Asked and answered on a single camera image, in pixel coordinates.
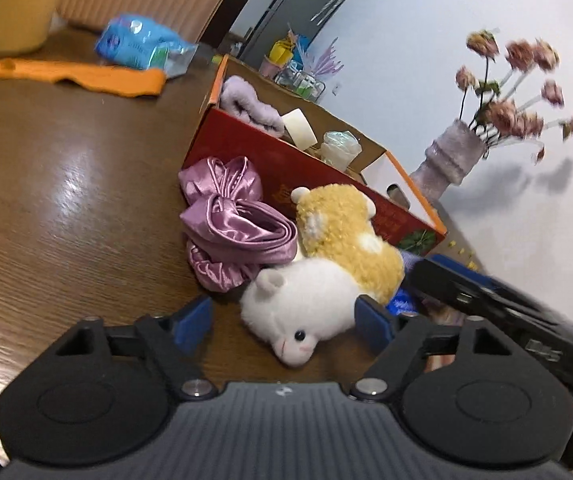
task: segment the satin bow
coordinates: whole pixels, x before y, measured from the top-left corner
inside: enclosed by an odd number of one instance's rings
[[[224,165],[204,158],[178,174],[188,209],[188,262],[208,290],[226,292],[252,280],[264,264],[295,258],[295,224],[260,202],[260,175],[245,156]]]

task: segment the cardboard box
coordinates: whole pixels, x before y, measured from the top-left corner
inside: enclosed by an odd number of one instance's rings
[[[237,120],[218,108],[222,83],[231,75],[246,79],[260,101],[272,105],[281,115],[300,108],[320,143],[329,131],[350,131],[362,145],[362,152],[350,165],[353,178],[298,150],[288,142]],[[389,243],[425,254],[444,239],[447,232],[435,210],[420,194],[390,152],[367,136],[334,117],[318,105],[279,87],[233,57],[225,57],[212,91],[202,106],[201,120],[186,154],[183,168],[208,156],[224,163],[246,155],[262,177],[263,201],[289,218],[295,218],[291,191],[326,184],[353,184],[375,203],[375,232]],[[388,199],[397,186],[409,202],[409,210]]]

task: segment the brown tabletop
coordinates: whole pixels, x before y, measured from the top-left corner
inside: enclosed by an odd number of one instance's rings
[[[64,30],[33,57],[97,62],[94,40]],[[81,317],[127,324],[199,293],[177,172],[213,76],[196,59],[158,99],[0,80],[0,390]],[[235,303],[220,302],[201,364],[218,385],[348,383],[371,359],[347,333],[289,370],[247,333]]]

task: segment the vase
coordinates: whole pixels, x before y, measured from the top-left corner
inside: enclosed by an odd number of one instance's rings
[[[437,201],[450,184],[459,186],[487,150],[462,121],[455,120],[424,152],[425,159],[410,177],[429,202]]]

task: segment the refrigerator door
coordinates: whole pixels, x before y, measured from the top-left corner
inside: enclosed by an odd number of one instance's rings
[[[289,26],[296,34],[313,40],[330,17],[333,5],[327,7],[315,20],[311,21],[311,19],[329,1],[274,0],[243,47],[240,59],[250,67],[259,69],[263,57],[270,52],[273,44],[286,37]]]

